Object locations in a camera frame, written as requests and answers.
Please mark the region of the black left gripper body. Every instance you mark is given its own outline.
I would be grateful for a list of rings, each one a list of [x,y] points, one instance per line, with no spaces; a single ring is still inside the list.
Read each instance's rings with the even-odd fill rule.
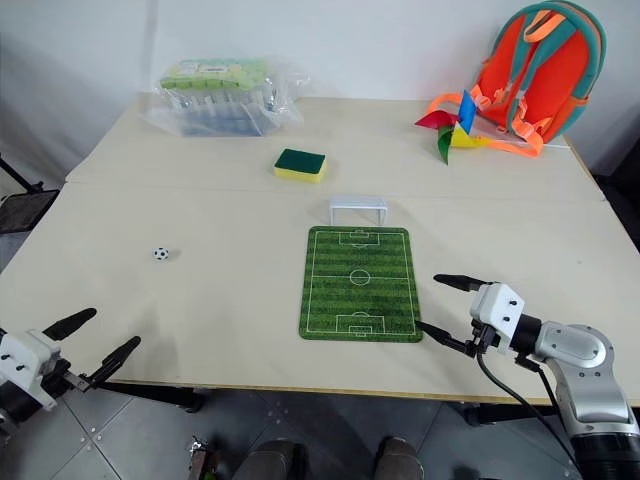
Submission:
[[[56,361],[53,370],[43,376],[41,387],[50,397],[60,398],[70,390],[86,392],[94,387],[86,375],[76,375],[70,371],[70,368],[71,363],[60,358]]]

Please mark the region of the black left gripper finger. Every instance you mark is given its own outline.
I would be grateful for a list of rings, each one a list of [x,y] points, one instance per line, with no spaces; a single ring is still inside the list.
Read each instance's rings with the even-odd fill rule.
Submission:
[[[97,388],[99,385],[107,381],[114,373],[116,373],[126,362],[131,353],[140,345],[141,337],[133,336],[124,344],[116,348],[107,355],[101,363],[101,366],[90,376],[83,376],[86,385],[83,391]]]
[[[97,314],[95,308],[86,308],[71,316],[63,318],[43,331],[43,334],[54,341],[61,341],[79,330],[86,322]]]

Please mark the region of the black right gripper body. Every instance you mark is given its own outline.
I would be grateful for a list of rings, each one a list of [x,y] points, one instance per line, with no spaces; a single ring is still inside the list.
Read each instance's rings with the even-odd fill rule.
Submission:
[[[472,339],[465,342],[465,354],[477,357],[486,353],[489,347],[497,348],[501,337],[497,330],[489,324],[479,320],[472,320]]]

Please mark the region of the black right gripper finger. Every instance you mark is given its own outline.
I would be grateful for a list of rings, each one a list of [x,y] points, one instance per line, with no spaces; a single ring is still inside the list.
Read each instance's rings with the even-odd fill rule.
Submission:
[[[459,274],[440,273],[436,274],[433,280],[465,292],[478,291],[482,285],[488,284],[487,281]]]
[[[426,333],[433,340],[443,346],[463,353],[468,357],[476,356],[476,344],[472,340],[466,340],[462,342],[453,338],[448,331],[434,325],[424,323],[422,321],[416,321],[415,326],[417,329],[421,330],[423,333]]]

